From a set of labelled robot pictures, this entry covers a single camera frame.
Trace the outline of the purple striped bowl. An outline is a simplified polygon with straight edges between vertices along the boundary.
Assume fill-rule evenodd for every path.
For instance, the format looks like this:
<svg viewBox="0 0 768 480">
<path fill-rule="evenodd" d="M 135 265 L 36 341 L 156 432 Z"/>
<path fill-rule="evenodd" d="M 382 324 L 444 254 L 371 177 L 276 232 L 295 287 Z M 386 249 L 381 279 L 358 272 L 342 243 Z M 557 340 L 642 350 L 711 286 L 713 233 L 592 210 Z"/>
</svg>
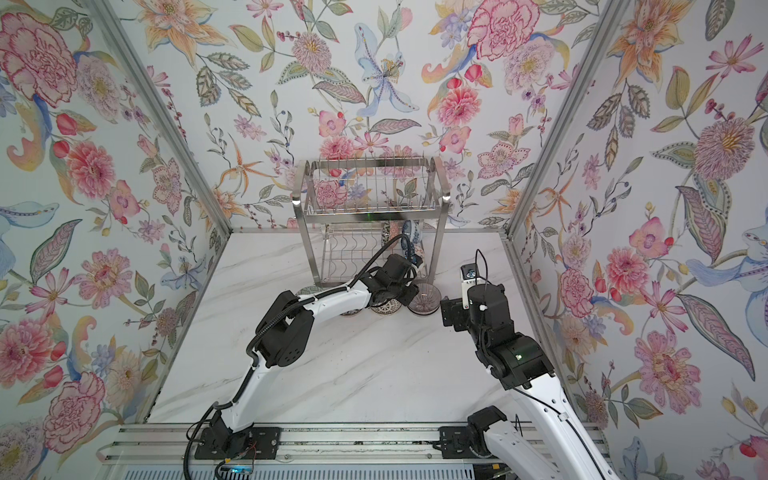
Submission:
<svg viewBox="0 0 768 480">
<path fill-rule="evenodd" d="M 429 316 L 440 309 L 442 295 L 440 290 L 431 283 L 420 283 L 418 292 L 408 305 L 411 313 L 419 316 Z"/>
</svg>

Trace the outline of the green leaf pattern bowl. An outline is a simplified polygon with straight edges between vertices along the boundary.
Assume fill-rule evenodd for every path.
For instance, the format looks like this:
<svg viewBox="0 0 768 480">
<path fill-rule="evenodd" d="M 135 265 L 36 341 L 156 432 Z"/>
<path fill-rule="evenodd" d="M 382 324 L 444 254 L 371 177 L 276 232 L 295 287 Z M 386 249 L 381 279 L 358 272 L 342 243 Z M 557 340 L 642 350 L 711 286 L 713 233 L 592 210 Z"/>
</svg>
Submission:
<svg viewBox="0 0 768 480">
<path fill-rule="evenodd" d="M 387 241 L 401 234 L 401 225 L 402 223 L 400 221 L 389 221 L 386 224 L 386 240 Z"/>
</svg>

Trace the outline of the blue white floral bowl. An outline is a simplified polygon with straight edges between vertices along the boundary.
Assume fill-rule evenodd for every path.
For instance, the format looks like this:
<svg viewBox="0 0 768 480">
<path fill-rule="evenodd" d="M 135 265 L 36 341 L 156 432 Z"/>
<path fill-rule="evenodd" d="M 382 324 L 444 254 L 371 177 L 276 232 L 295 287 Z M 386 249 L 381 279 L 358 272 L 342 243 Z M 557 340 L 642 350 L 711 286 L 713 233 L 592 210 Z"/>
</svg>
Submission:
<svg viewBox="0 0 768 480">
<path fill-rule="evenodd" d="M 422 245 L 421 222 L 419 220 L 405 220 L 401 226 L 401 247 L 416 248 Z"/>
</svg>

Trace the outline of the grey green pattern bowl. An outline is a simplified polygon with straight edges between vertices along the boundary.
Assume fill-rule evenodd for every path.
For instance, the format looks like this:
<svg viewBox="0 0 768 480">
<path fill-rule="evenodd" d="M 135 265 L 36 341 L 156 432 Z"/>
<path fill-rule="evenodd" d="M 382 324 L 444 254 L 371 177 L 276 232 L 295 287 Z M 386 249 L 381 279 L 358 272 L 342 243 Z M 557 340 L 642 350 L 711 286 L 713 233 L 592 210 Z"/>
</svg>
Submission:
<svg viewBox="0 0 768 480">
<path fill-rule="evenodd" d="M 322 291 L 323 291 L 322 288 L 320 288 L 320 287 L 318 287 L 316 285 L 310 285 L 310 286 L 301 288 L 296 293 L 296 295 L 299 296 L 299 297 L 302 297 L 302 296 L 314 296 L 314 295 L 316 295 L 316 294 L 318 294 L 318 293 L 320 293 Z"/>
</svg>

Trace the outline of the blue triangle pattern bowl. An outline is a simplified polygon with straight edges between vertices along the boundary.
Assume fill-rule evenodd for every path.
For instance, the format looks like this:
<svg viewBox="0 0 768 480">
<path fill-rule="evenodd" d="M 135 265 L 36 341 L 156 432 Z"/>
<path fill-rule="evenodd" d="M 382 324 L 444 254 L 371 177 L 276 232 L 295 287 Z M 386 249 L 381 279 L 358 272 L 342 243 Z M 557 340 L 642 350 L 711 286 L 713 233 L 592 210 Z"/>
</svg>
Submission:
<svg viewBox="0 0 768 480">
<path fill-rule="evenodd" d="M 416 266 L 417 276 L 419 278 L 426 278 L 428 276 L 428 266 L 422 242 L 417 242 L 413 246 L 412 262 Z"/>
</svg>

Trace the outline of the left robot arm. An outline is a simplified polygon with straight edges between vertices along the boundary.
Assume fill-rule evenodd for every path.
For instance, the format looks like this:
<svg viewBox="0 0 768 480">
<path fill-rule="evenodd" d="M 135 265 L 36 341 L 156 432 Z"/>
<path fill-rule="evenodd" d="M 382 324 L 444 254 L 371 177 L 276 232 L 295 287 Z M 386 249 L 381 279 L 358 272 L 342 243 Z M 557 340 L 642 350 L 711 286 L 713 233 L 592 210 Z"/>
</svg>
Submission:
<svg viewBox="0 0 768 480">
<path fill-rule="evenodd" d="M 246 347 L 251 365 L 234 396 L 214 403 L 188 439 L 183 459 L 192 459 L 193 449 L 209 443 L 219 452 L 238 455 L 246 450 L 245 431 L 252 427 L 257 407 L 268 383 L 279 368 L 295 363 L 304 354 L 312 328 L 353 310 L 381 306 L 391 300 L 409 304 L 419 292 L 417 267 L 399 254 L 390 255 L 382 266 L 368 262 L 353 279 L 320 292 L 299 296 L 291 291 L 278 295 Z"/>
</svg>

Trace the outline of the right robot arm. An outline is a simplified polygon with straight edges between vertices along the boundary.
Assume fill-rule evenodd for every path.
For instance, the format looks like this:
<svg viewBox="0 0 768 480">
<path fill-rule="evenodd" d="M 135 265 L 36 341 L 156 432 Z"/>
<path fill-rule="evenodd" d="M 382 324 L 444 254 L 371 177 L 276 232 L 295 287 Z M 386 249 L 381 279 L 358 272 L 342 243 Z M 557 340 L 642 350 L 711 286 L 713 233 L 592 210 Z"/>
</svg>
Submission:
<svg viewBox="0 0 768 480">
<path fill-rule="evenodd" d="M 520 479 L 616 479 L 564 393 L 540 344 L 516 330 L 505 288 L 464 280 L 458 299 L 441 301 L 443 325 L 468 332 L 487 372 L 524 411 L 541 435 L 544 456 L 515 429 L 513 416 L 497 406 L 467 417 L 469 449 L 494 457 Z"/>
</svg>

